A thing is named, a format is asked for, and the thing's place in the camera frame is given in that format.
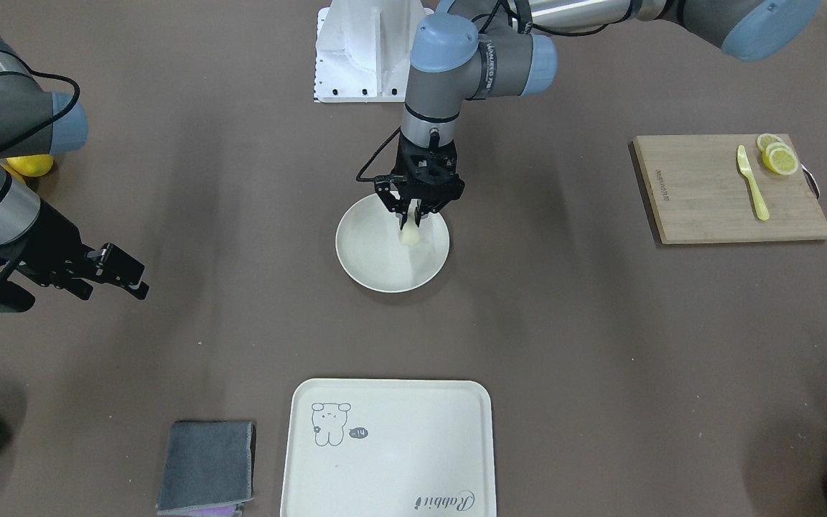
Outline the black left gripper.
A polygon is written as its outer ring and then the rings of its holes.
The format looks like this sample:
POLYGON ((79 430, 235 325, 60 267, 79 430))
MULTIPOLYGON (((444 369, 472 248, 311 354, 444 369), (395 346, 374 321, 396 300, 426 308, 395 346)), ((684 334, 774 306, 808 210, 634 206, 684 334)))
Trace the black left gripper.
POLYGON ((428 140, 427 147, 422 147, 400 136, 393 171, 374 177, 374 191, 396 216, 400 231, 410 219, 413 200, 420 200, 413 211, 413 221, 420 227, 429 213, 440 212, 464 191, 465 183, 457 174, 455 143, 436 146, 434 138, 428 140))

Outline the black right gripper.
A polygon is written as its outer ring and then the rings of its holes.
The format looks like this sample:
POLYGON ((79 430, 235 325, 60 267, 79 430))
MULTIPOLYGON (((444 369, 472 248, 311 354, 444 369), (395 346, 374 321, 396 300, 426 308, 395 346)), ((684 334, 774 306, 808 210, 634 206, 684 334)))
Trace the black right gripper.
POLYGON ((18 239, 0 245, 0 313, 23 313, 35 297, 13 279, 21 274, 33 284, 66 290, 88 301, 94 292, 89 279, 122 288, 138 300, 150 286, 142 281, 144 265, 115 244, 101 249, 82 242, 78 227, 48 202, 42 202, 32 226, 18 239))

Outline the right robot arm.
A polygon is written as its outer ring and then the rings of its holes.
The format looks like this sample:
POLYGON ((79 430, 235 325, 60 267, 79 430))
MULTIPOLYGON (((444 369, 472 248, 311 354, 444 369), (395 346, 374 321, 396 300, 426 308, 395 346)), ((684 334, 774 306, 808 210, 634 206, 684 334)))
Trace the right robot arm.
POLYGON ((88 117, 78 83, 71 93, 46 91, 0 36, 0 313, 22 313, 35 297, 11 281, 14 272, 42 287, 89 299, 93 284, 111 284, 147 297, 144 265, 114 244, 85 245, 78 227, 2 166, 19 156, 52 156, 88 141, 88 117))

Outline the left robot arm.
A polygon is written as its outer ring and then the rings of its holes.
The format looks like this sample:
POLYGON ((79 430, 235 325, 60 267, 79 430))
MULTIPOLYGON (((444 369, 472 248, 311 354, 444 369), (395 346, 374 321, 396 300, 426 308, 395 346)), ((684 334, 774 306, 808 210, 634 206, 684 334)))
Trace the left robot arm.
POLYGON ((395 167, 371 177, 401 231, 462 196, 455 127, 464 101, 525 97, 556 76, 553 37, 588 37, 636 19, 674 23, 745 62, 805 29, 817 1, 443 1, 418 24, 395 167))

